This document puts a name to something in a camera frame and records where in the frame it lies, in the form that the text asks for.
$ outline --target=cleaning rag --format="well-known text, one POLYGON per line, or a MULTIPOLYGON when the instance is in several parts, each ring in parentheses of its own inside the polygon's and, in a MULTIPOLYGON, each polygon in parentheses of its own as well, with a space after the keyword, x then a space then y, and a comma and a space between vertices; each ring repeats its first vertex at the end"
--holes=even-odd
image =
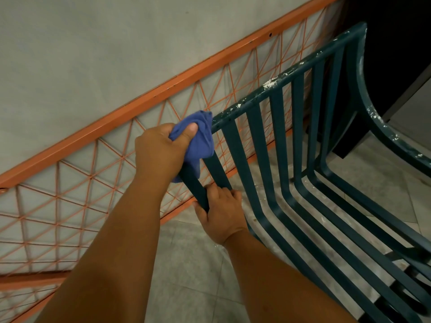
MULTIPOLYGON (((171 140, 175 140, 189 124, 197 124, 197 133, 190 141, 184 157, 184 162, 192 166, 196 178, 200 177, 199 160, 210 157, 214 154, 214 140, 211 133, 212 121, 213 114, 211 112, 198 111, 178 122, 169 135, 171 140)), ((176 176, 172 182, 180 183, 181 181, 181 178, 176 176)))

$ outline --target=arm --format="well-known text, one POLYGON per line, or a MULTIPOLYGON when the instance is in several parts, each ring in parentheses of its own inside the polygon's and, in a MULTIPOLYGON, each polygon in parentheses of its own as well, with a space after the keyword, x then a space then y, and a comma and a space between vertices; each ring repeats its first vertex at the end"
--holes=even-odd
POLYGON ((355 322, 248 232, 238 190, 211 185, 207 195, 208 214, 194 203, 196 215, 209 237, 227 249, 251 322, 355 322))
POLYGON ((87 252, 37 323, 143 322, 160 230, 160 203, 181 169, 191 124, 174 142, 173 124, 135 141, 136 174, 87 252))

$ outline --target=forearm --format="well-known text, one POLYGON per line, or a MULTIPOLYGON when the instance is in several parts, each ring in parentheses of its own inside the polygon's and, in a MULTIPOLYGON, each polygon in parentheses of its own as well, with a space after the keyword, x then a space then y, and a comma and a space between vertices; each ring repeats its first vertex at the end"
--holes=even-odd
POLYGON ((250 233, 234 233, 225 247, 252 323, 355 322, 335 301, 250 233))
POLYGON ((129 186, 38 323, 143 321, 163 194, 149 182, 129 186))

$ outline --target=green metal chair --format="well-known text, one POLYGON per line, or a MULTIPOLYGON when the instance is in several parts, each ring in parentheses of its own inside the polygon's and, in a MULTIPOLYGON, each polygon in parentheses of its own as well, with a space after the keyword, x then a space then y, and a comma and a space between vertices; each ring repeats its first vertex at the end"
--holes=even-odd
MULTIPOLYGON (((244 113, 246 113, 249 121, 251 136, 269 207, 279 221, 283 223, 305 249, 307 249, 333 279, 338 282, 364 310, 365 313, 360 317, 359 322, 421 322, 418 314, 423 316, 429 316, 431 314, 431 287, 418 280, 417 275, 421 273, 423 277, 431 281, 431 268, 427 264, 428 261, 431 260, 431 242, 337 176, 331 171, 326 162, 328 153, 337 145, 337 142, 341 139, 353 118, 359 115, 366 122, 372 133, 386 147, 410 165, 431 177, 431 160, 399 139, 398 136, 385 125, 369 99, 362 72, 366 30, 366 24, 364 23, 352 27, 349 31, 342 33, 320 50, 310 54, 300 63, 295 64, 272 79, 269 83, 265 84, 265 86, 259 87, 250 95, 240 100, 240 102, 216 115, 213 120, 212 132, 216 133, 218 130, 222 130, 257 221, 303 275, 340 304, 339 300, 329 288, 294 251, 264 215, 252 179, 250 167, 242 147, 237 125, 235 124, 235 119, 244 113), (351 101, 342 116, 340 124, 331 134, 331 121, 344 57, 351 101), (330 68, 328 92, 326 107, 323 114, 320 154, 315 157, 313 155, 316 153, 325 64, 329 64, 330 68), (302 171, 304 74, 310 69, 312 70, 312 82, 310 93, 311 114, 308 134, 308 156, 306 169, 302 171), (299 194, 325 216, 328 221, 348 236, 361 250, 369 255, 371 259, 395 279, 394 283, 390 286, 383 283, 374 272, 359 260, 340 240, 332 235, 331 232, 321 225, 321 223, 292 196, 289 190, 290 181, 288 174, 288 153, 282 91, 283 86, 288 83, 291 83, 292 87, 293 183, 295 188, 298 190, 299 194), (307 236, 307 234, 282 211, 277 203, 259 107, 259 103, 266 98, 270 100, 281 193, 284 200, 299 217, 314 229, 327 244, 329 244, 380 294, 380 298, 374 303, 370 301, 307 236), (323 184, 316 176, 315 172, 320 173, 324 178, 364 207, 364 209, 402 236, 413 245, 413 247, 407 248, 399 243, 358 209, 323 184), (343 209, 349 216, 359 222, 393 251, 385 255, 378 251, 364 237, 349 226, 349 224, 311 194, 302 182, 301 178, 303 176, 307 176, 317 190, 343 209), (406 270, 402 271, 394 264, 394 261, 398 259, 403 259, 409 264, 406 270)), ((216 154, 211 158, 204 159, 204 162, 217 185, 220 187, 228 187, 229 189, 232 188, 216 154)), ((184 166, 181 169, 180 177, 198 202, 208 210, 206 191, 194 177, 191 168, 184 166)))

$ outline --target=hand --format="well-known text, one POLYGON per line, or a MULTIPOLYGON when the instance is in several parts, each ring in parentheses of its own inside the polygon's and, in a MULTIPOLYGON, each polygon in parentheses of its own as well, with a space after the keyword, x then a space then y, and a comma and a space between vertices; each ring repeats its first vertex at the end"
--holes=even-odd
POLYGON ((230 191, 212 184, 207 186, 207 196, 208 214, 197 202, 193 206, 203 229, 213 242, 223 245, 234 233, 248 232, 240 191, 230 191))
POLYGON ((169 139, 174 124, 162 124, 147 129, 135 140, 136 174, 134 181, 151 183, 152 188, 165 193, 169 183, 180 172, 184 155, 198 126, 189 124, 174 141, 169 139))

